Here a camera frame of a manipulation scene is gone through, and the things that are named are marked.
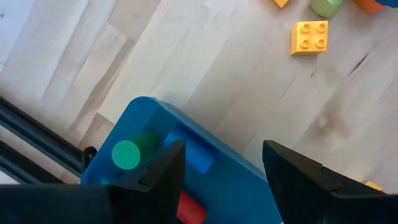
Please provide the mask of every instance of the red cylinder block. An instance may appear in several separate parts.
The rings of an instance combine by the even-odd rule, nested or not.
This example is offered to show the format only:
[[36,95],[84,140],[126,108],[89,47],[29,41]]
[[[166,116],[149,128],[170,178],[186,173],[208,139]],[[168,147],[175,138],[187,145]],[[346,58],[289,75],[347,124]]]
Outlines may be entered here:
[[206,217],[206,210],[189,194],[182,191],[178,203],[177,218],[184,224],[202,224]]

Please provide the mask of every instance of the green toy block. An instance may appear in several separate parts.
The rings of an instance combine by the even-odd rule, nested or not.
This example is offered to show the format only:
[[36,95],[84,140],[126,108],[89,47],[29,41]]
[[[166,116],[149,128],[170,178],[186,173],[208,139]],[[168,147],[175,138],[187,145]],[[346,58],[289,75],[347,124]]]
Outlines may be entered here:
[[155,153],[159,142],[152,133],[143,132],[132,141],[119,141],[112,149],[112,160],[120,169],[134,169],[142,160]]
[[343,0],[311,0],[310,6],[319,16],[331,17],[343,5]]

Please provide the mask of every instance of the blue plastic bin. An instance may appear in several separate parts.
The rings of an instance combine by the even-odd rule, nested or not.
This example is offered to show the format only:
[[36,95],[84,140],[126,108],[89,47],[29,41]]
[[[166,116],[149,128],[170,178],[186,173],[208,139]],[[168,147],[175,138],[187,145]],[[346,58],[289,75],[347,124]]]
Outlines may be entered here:
[[163,142],[176,129],[203,141],[214,155],[207,172],[186,166],[185,191],[208,212],[205,223],[280,224],[279,215],[265,175],[226,144],[179,112],[155,98],[131,101],[81,178],[81,184],[108,184],[127,171],[114,165],[113,146],[134,139],[143,131]]

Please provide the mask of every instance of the yellow toy block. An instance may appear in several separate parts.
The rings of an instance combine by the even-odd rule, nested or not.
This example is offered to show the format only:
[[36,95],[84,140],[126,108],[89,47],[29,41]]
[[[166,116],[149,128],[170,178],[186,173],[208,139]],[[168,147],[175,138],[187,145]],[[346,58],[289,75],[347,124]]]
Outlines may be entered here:
[[328,21],[298,22],[292,27],[291,54],[317,54],[328,48]]
[[274,0],[279,7],[283,8],[289,0]]
[[378,191],[384,192],[386,193],[380,186],[378,186],[377,184],[370,182],[370,181],[366,181],[365,185],[367,185],[368,187],[371,187],[373,189],[376,189]]

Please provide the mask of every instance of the lego stud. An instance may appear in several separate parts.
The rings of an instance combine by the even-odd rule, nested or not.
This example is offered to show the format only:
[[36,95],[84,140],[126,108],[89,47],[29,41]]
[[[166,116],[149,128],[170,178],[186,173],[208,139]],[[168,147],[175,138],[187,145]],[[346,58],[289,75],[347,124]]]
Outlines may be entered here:
[[317,31],[321,34],[324,33],[326,31],[326,24],[324,22],[319,24],[317,27]]
[[305,39],[305,40],[303,40],[302,42],[301,42],[301,44],[300,44],[300,46],[302,47],[302,48],[308,48],[309,46],[310,46],[310,41],[309,40],[307,40],[307,39]]
[[301,29],[300,29],[301,33],[303,33],[303,34],[309,33],[310,30],[311,30],[310,24],[304,24],[304,25],[301,27]]
[[317,46],[318,48],[324,48],[326,46],[326,41],[324,39],[318,39],[315,42],[315,46]]

